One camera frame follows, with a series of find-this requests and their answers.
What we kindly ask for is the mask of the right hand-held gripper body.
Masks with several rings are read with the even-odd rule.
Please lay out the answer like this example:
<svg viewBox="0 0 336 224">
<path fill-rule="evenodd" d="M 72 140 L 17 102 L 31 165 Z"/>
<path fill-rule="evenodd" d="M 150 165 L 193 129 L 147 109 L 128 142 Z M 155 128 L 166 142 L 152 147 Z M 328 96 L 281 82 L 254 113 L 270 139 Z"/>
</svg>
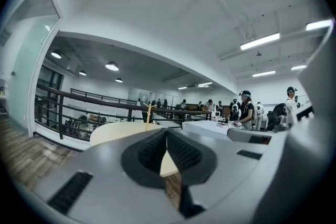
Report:
<svg viewBox="0 0 336 224">
<path fill-rule="evenodd" d="M 335 31 L 299 80 L 314 116 L 301 117 L 285 140 L 271 183 L 260 201 L 249 191 L 236 204 L 238 223 L 335 222 Z"/>
</svg>

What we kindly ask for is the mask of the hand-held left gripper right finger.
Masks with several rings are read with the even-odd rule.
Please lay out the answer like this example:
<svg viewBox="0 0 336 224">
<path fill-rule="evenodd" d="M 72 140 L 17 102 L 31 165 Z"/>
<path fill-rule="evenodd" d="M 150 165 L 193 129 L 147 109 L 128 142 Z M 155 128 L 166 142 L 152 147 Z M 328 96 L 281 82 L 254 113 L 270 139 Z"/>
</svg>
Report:
<svg viewBox="0 0 336 224">
<path fill-rule="evenodd" d="M 268 145 L 218 140 L 167 130 L 167 147 L 181 173 L 180 211 L 168 223 L 257 223 L 278 168 L 278 134 Z"/>
</svg>

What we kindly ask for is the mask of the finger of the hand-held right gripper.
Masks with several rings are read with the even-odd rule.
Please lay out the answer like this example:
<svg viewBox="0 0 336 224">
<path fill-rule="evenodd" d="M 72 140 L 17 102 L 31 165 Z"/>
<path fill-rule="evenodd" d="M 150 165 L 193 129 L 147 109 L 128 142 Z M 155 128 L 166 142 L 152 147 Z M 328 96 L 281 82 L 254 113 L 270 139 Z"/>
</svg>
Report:
<svg viewBox="0 0 336 224">
<path fill-rule="evenodd" d="M 265 145 L 269 144 L 274 134 L 271 131 L 246 130 L 237 127 L 231 127 L 227 131 L 227 137 L 231 141 Z"/>
</svg>

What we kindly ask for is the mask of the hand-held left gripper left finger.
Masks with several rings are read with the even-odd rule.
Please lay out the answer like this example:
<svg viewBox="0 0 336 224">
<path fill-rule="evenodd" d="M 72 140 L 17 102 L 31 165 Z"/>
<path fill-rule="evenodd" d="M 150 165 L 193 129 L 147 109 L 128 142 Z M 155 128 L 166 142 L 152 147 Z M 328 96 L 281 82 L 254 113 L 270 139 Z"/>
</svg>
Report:
<svg viewBox="0 0 336 224">
<path fill-rule="evenodd" d="M 91 147 L 52 172 L 33 191 L 15 187 L 29 209 L 46 223 L 167 223 L 165 183 L 144 187 L 122 166 L 132 144 L 163 130 L 131 135 Z"/>
</svg>

